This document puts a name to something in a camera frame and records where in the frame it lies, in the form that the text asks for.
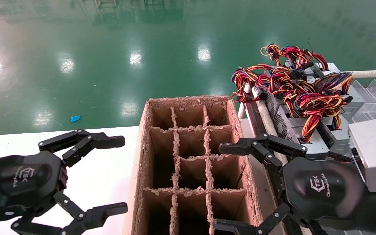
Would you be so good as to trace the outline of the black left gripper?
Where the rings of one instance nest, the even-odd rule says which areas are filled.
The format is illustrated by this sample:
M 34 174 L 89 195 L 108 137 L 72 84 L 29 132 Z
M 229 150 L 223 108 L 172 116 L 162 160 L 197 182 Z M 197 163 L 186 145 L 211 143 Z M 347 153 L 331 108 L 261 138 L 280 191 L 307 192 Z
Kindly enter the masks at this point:
M 74 166 L 94 149 L 124 145 L 123 136 L 109 137 L 104 132 L 78 129 L 41 141 L 38 154 L 0 157 L 0 221 L 22 216 L 11 225 L 19 235 L 82 235 L 103 227 L 111 216 L 125 214 L 125 202 L 83 211 L 62 192 L 66 188 L 65 167 Z M 69 147 L 62 160 L 53 154 Z M 73 217 L 69 225 L 60 228 L 32 222 L 55 203 Z

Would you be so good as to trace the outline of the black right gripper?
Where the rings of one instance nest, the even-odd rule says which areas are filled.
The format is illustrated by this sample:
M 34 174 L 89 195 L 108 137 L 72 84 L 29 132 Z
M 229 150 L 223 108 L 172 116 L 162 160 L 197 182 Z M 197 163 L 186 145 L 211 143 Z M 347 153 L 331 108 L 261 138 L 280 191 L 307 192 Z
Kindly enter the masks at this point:
M 252 155 L 268 170 L 282 169 L 283 162 L 274 153 L 305 157 L 307 150 L 301 144 L 269 134 L 219 144 L 221 154 Z M 335 229 L 356 227 L 357 207 L 364 197 L 366 186 L 354 164 L 294 159 L 284 166 L 284 186 L 286 200 L 306 222 L 316 221 Z M 291 207 L 283 203 L 259 226 L 215 219 L 213 227 L 235 235 L 268 235 L 290 211 Z

